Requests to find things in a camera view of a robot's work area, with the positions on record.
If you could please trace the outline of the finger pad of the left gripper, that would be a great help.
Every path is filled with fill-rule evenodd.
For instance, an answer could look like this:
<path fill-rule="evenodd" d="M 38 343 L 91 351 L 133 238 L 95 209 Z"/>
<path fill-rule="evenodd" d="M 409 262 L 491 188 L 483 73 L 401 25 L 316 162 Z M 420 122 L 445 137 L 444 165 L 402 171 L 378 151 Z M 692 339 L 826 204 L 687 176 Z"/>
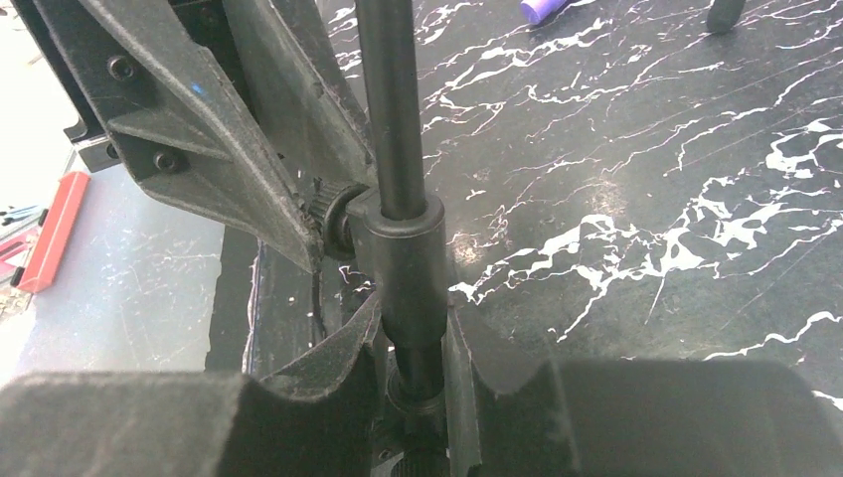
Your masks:
<path fill-rule="evenodd" d="M 274 150 L 335 182 L 376 184 L 370 123 L 313 1 L 227 1 L 253 114 Z"/>

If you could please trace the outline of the black right gripper left finger pad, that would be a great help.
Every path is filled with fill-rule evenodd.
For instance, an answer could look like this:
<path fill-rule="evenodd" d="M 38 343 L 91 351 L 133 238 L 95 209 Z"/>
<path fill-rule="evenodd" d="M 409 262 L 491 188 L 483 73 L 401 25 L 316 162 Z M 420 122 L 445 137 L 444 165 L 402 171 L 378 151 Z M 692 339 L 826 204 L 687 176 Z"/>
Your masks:
<path fill-rule="evenodd" d="M 383 393 L 378 298 L 263 378 L 41 373 L 1 393 L 5 476 L 366 476 Z"/>

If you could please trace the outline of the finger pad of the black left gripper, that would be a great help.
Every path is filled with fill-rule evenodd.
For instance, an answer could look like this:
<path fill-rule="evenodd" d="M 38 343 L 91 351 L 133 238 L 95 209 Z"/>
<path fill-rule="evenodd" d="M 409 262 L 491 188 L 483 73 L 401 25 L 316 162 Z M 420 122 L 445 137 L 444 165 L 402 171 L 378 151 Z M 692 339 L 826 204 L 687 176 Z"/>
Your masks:
<path fill-rule="evenodd" d="M 35 7 L 96 124 L 145 194 L 316 268 L 321 239 L 293 178 L 213 53 L 168 2 Z"/>

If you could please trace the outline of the right gripper right finger pad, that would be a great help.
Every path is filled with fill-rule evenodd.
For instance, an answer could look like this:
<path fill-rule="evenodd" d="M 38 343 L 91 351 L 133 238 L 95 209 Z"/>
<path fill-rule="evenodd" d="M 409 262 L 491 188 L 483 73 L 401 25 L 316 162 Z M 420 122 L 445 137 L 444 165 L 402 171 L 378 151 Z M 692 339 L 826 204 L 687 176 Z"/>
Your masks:
<path fill-rule="evenodd" d="M 838 476 L 807 383 L 757 361 L 538 359 L 448 314 L 456 476 Z"/>

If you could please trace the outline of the black tripod mic stand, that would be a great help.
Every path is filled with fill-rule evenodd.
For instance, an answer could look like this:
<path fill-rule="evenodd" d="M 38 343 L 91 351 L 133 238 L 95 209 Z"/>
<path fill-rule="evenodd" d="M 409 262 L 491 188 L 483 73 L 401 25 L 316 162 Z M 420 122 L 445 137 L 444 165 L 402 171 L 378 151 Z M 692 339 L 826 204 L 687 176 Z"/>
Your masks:
<path fill-rule="evenodd" d="M 378 187 L 316 213 L 328 242 L 357 252 L 376 283 L 397 365 L 388 396 L 402 415 L 404 455 L 391 473 L 446 476 L 444 206 L 424 185 L 413 4 L 355 6 Z"/>

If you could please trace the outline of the purple microphone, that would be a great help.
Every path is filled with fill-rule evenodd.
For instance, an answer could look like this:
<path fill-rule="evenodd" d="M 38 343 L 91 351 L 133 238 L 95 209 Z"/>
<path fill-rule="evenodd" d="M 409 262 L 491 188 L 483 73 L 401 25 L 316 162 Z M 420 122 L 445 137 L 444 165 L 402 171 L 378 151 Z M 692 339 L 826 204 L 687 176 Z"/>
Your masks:
<path fill-rule="evenodd" d="M 539 25 L 568 3 L 569 0 L 521 0 L 519 9 L 530 25 Z"/>

